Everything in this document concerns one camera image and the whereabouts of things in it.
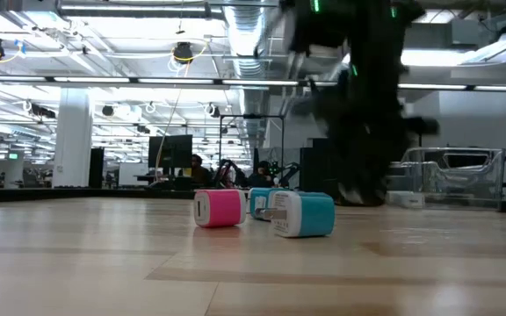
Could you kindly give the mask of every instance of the wooden floor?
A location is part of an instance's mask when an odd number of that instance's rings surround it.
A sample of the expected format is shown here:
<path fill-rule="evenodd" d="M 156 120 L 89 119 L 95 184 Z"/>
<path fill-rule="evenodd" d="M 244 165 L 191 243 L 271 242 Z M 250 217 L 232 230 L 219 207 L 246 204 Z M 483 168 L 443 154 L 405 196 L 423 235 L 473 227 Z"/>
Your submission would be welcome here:
<path fill-rule="evenodd" d="M 0 204 L 0 316 L 506 316 L 506 214 L 338 209 L 287 240 L 191 205 Z"/>

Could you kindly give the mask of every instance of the computer monitor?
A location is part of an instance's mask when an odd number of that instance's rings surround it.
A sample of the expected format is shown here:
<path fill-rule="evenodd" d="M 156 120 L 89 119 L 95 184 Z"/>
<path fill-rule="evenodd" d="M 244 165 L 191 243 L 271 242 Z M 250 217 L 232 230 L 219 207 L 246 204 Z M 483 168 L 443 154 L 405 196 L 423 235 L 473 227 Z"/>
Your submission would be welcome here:
<path fill-rule="evenodd" d="M 148 167 L 155 168 L 155 160 L 163 137 L 149 138 Z M 163 143 L 161 168 L 190 168 L 192 161 L 192 135 L 167 136 Z"/>

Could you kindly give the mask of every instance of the green light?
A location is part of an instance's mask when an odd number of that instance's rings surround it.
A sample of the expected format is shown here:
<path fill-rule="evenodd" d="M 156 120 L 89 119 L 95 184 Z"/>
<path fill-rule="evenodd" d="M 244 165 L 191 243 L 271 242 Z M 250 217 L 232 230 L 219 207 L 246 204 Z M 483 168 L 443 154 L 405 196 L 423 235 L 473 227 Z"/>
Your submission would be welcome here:
<path fill-rule="evenodd" d="M 320 0 L 313 0 L 312 4 L 314 5 L 314 11 L 319 12 L 320 11 Z"/>

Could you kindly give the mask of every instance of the person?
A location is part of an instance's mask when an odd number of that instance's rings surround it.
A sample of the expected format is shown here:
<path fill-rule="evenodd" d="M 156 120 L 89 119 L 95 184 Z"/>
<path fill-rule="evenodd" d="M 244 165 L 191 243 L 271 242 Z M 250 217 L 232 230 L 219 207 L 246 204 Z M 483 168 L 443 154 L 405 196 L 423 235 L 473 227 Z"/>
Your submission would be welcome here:
<path fill-rule="evenodd" d="M 257 172 L 249 176 L 249 186 L 253 188 L 271 188 L 274 186 L 274 177 L 269 172 L 269 167 L 269 162 L 259 162 Z"/>
<path fill-rule="evenodd" d="M 202 158 L 193 154 L 191 158 L 191 177 L 192 181 L 200 186 L 210 186 L 210 182 L 212 181 L 212 174 L 210 171 L 204 167 L 202 167 Z M 183 175 L 183 170 L 179 170 L 179 175 Z"/>

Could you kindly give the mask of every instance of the clear plastic bin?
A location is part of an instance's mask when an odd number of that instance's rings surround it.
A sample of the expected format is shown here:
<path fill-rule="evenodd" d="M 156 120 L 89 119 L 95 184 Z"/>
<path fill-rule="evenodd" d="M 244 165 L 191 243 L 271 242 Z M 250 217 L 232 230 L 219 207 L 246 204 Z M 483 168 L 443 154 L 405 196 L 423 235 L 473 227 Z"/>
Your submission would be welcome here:
<path fill-rule="evenodd" d="M 387 202 L 410 208 L 499 210 L 504 149 L 411 148 L 392 164 Z"/>

